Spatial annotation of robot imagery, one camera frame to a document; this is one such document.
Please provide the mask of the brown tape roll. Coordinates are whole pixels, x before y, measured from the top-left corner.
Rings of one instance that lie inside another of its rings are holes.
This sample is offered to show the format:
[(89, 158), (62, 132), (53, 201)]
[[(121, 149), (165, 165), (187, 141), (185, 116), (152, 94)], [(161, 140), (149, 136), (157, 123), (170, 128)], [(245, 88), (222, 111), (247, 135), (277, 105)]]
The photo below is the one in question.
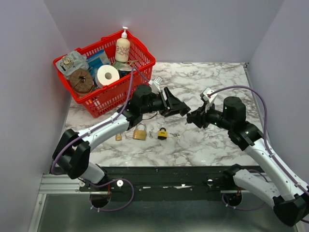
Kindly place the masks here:
[(89, 71), (79, 68), (69, 76), (72, 89), (79, 95), (90, 93), (94, 88), (93, 78)]

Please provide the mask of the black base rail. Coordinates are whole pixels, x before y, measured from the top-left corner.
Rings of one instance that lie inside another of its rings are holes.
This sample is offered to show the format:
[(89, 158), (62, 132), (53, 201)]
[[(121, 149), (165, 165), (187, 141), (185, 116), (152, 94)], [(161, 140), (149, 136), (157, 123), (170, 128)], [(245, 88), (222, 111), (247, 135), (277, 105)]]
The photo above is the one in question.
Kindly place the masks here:
[(107, 187), (86, 184), (80, 193), (97, 200), (128, 202), (218, 201), (223, 193), (240, 194), (240, 189), (225, 179), (226, 166), (183, 167), (106, 167), (108, 180), (122, 179), (123, 185)]

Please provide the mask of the white toilet paper roll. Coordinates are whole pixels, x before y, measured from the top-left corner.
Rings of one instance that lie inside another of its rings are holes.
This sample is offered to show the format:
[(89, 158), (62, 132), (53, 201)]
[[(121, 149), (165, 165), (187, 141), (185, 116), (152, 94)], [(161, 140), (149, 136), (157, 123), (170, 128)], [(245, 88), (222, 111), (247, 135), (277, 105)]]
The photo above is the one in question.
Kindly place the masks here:
[(112, 65), (102, 65), (95, 75), (95, 82), (99, 88), (108, 86), (120, 79), (118, 70)]

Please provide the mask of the black padlock with keys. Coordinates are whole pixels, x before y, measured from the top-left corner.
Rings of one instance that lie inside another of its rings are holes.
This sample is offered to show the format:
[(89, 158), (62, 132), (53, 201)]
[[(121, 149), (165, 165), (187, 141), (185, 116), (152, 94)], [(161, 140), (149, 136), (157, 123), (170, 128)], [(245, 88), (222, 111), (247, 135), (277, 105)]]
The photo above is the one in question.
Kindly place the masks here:
[(186, 122), (188, 124), (191, 124), (191, 123), (194, 123), (195, 124), (195, 121), (197, 119), (197, 116), (196, 116), (196, 113), (195, 112), (192, 112), (192, 113), (188, 113), (186, 115)]

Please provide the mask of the green patterned packet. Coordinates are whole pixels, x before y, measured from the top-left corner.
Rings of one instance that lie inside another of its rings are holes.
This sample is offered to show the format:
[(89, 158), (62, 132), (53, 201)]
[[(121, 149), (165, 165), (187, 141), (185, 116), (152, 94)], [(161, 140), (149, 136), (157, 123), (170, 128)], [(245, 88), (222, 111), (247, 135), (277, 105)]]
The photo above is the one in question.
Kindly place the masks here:
[(115, 61), (112, 66), (120, 72), (130, 72), (136, 63), (137, 60), (129, 60), (127, 62)]

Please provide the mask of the cream lotion pump bottle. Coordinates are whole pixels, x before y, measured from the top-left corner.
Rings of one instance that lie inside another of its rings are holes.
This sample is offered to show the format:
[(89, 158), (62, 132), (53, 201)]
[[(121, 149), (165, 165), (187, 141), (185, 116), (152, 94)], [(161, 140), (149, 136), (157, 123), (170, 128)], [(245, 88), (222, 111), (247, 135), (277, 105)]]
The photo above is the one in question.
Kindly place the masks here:
[(121, 37), (116, 41), (115, 60), (127, 62), (129, 58), (130, 41), (127, 39), (128, 27), (123, 27)]

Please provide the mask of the yellow padlock key bunch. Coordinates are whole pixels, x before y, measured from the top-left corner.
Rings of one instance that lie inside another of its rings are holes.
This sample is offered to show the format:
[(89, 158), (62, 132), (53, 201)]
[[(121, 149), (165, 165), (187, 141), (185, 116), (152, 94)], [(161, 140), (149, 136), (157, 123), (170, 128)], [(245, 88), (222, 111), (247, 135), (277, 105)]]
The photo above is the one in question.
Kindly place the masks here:
[(181, 135), (179, 133), (170, 133), (169, 135), (178, 141), (181, 139)]

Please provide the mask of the blue plastic package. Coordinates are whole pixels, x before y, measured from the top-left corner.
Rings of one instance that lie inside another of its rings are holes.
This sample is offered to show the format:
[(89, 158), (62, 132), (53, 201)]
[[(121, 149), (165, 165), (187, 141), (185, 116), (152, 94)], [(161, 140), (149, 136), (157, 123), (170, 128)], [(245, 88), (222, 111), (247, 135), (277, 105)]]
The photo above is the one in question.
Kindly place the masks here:
[(111, 65), (111, 62), (103, 49), (88, 57), (86, 62), (89, 71), (92, 69), (98, 69), (102, 65)]

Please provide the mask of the large brass padlock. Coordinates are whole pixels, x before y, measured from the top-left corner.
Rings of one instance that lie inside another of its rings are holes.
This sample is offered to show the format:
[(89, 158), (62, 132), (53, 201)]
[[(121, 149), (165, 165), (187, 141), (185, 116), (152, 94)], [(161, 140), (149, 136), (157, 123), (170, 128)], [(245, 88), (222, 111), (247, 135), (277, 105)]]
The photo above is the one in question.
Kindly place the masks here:
[(139, 123), (135, 126), (132, 139), (145, 141), (147, 136), (147, 127), (144, 123)]

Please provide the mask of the grey cartoon pouch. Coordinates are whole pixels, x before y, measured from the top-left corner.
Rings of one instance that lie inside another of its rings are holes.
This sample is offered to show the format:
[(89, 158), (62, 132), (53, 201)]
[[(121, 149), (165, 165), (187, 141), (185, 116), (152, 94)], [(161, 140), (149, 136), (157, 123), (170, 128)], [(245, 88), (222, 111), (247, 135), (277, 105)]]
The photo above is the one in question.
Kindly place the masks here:
[(81, 55), (77, 51), (72, 51), (61, 57), (60, 60), (56, 62), (56, 67), (64, 76), (70, 76), (78, 69), (87, 70), (89, 65), (86, 55)]

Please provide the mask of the red plastic basket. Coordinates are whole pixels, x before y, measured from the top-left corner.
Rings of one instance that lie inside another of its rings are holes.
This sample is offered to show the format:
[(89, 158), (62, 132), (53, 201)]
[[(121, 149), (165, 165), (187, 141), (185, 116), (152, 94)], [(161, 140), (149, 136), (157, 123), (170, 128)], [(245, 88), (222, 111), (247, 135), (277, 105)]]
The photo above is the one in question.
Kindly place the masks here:
[[(115, 62), (116, 40), (121, 37), (122, 31), (114, 34), (104, 36), (99, 41), (92, 43), (83, 48), (76, 48), (75, 50), (81, 55), (90, 57), (91, 55), (104, 50), (111, 63)], [(133, 82), (131, 94), (140, 84), (146, 84), (152, 76), (152, 69), (155, 65), (154, 56), (148, 51), (147, 47), (129, 31), (127, 38), (130, 41), (129, 60), (134, 60), (133, 66), (138, 68), (133, 72)], [(84, 97), (80, 97), (72, 89), (69, 81), (61, 73), (57, 71), (57, 75), (63, 86), (70, 92), (72, 98), (80, 105), (82, 105), (92, 117), (97, 118), (113, 108), (123, 104), (127, 97), (130, 74), (122, 77), (116, 82), (104, 86), (101, 89), (95, 90)]]

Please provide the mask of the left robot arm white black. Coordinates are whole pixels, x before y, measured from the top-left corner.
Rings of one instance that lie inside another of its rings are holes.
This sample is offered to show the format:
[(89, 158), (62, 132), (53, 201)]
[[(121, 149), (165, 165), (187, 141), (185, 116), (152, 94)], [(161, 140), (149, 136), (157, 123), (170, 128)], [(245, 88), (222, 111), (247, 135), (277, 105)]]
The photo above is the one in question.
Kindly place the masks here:
[(139, 85), (132, 98), (108, 119), (88, 128), (75, 132), (66, 130), (52, 156), (51, 172), (55, 166), (71, 179), (82, 178), (90, 182), (97, 191), (107, 185), (106, 172), (90, 162), (90, 153), (101, 143), (138, 125), (144, 114), (159, 112), (164, 117), (186, 115), (190, 108), (165, 87), (162, 92), (153, 93), (149, 85)]

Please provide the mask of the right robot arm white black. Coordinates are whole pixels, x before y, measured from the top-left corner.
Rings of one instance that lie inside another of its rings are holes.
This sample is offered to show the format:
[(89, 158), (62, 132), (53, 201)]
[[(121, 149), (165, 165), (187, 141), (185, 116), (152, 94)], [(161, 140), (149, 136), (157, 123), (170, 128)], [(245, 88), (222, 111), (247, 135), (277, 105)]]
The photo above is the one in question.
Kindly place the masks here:
[(230, 140), (253, 158), (272, 181), (267, 183), (233, 165), (222, 177), (225, 188), (238, 186), (248, 190), (271, 206), (277, 218), (290, 227), (309, 214), (309, 185), (284, 163), (264, 140), (263, 133), (246, 120), (246, 106), (240, 98), (225, 98), (222, 111), (205, 102), (188, 113), (187, 122), (199, 128), (213, 124), (227, 130)]

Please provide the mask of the small brass padlock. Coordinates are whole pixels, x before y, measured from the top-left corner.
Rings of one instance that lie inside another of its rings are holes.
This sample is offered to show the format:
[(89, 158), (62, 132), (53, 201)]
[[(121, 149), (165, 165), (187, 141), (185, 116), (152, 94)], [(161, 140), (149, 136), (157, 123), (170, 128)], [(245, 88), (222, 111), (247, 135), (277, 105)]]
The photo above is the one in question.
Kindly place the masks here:
[(120, 133), (119, 133), (119, 134), (116, 134), (115, 140), (116, 140), (116, 141), (121, 141), (121, 140), (122, 140), (122, 135), (121, 135)]

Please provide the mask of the yellow padlock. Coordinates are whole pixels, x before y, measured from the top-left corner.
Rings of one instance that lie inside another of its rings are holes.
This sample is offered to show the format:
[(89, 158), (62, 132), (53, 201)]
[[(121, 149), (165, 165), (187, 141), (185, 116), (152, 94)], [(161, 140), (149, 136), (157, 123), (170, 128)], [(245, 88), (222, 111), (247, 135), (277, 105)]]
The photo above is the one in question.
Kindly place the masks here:
[(158, 137), (157, 138), (159, 140), (166, 140), (167, 136), (168, 136), (168, 133), (167, 133), (166, 128), (164, 128), (164, 127), (160, 128), (159, 131), (158, 131)]

